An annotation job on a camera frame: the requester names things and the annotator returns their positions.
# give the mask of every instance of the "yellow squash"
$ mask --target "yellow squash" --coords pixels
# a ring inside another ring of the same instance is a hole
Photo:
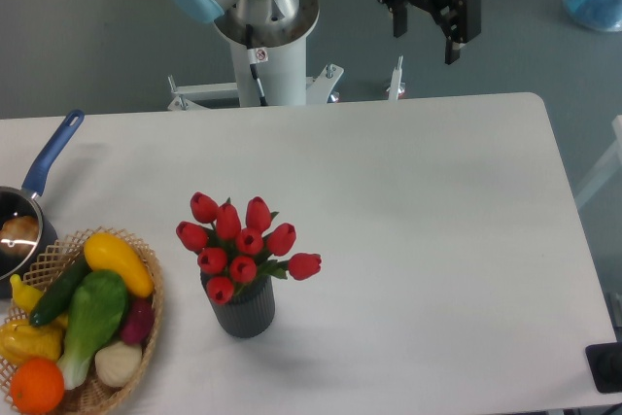
[[[154,291],[147,266],[132,247],[111,233],[93,233],[85,242],[85,258],[93,271],[109,269],[119,274],[131,294],[147,298]]]
[[[24,284],[18,274],[14,274],[9,280],[11,281],[11,288],[13,289],[13,301],[19,308],[30,314],[37,302],[41,299],[43,292]],[[53,322],[63,329],[67,329],[67,313],[58,316]]]
[[[0,355],[15,366],[33,357],[57,361],[62,338],[63,331],[57,326],[33,328],[28,320],[12,320],[0,327]]]

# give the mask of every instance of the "ribbed vase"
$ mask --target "ribbed vase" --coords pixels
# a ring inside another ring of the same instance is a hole
[[[201,273],[203,290],[210,276]],[[270,276],[262,276],[225,305],[209,298],[221,327],[234,337],[255,337],[264,332],[274,319],[274,292]]]

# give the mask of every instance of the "cable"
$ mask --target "cable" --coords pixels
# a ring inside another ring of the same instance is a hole
[[[253,26],[250,24],[246,25],[246,49],[249,51],[253,48]],[[257,85],[257,92],[259,95],[259,104],[261,107],[267,107],[268,101],[265,99],[265,93],[263,92],[263,86],[261,85],[261,80],[259,79],[259,73],[257,73],[257,64],[251,63],[251,75],[253,76],[253,80],[255,80],[255,84]]]

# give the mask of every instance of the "pot handle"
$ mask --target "pot handle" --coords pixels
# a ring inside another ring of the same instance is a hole
[[[85,113],[78,109],[67,114],[67,117],[65,117],[54,135],[52,135],[52,138],[46,143],[44,149],[41,150],[30,166],[30,170],[28,170],[26,178],[23,180],[23,184],[21,184],[23,189],[39,195],[43,194],[52,163],[56,160],[84,119]]]

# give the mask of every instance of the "wicker basket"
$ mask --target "wicker basket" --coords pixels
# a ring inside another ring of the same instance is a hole
[[[164,303],[161,269],[156,255],[149,246],[125,230],[99,227],[96,230],[79,231],[73,235],[68,235],[62,241],[56,240],[56,243],[50,245],[30,266],[30,270],[23,276],[23,282],[44,291],[67,266],[76,260],[83,250],[85,241],[93,233],[99,231],[112,233],[125,240],[151,272],[155,283],[152,302],[155,312],[154,328],[143,344],[143,360],[136,373],[125,386],[120,389],[112,389],[105,386],[96,378],[94,365],[92,364],[84,385],[73,391],[66,391],[63,401],[51,414],[102,414],[118,407],[138,385],[156,347]],[[27,318],[27,314],[12,302],[5,323],[22,318]],[[9,395],[11,378],[15,370],[15,366],[0,358],[0,388],[6,394],[4,400],[11,405],[14,411],[17,411]]]

